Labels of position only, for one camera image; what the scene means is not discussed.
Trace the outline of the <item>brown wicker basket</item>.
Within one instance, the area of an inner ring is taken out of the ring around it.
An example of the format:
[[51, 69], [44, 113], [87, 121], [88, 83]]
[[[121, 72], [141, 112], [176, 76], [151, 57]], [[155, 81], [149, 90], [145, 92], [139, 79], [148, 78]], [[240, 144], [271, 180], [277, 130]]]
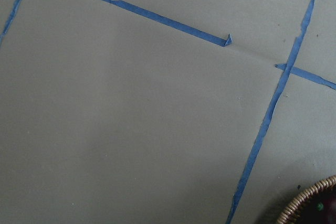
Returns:
[[335, 196], [335, 175], [300, 192], [280, 213], [276, 223], [312, 223], [314, 206], [321, 198]]

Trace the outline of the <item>dark red plum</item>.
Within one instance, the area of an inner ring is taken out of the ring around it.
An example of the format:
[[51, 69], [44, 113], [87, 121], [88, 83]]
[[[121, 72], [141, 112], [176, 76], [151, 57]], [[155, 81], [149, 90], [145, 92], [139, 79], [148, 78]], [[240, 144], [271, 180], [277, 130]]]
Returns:
[[321, 198], [313, 209], [312, 223], [335, 224], [335, 196]]

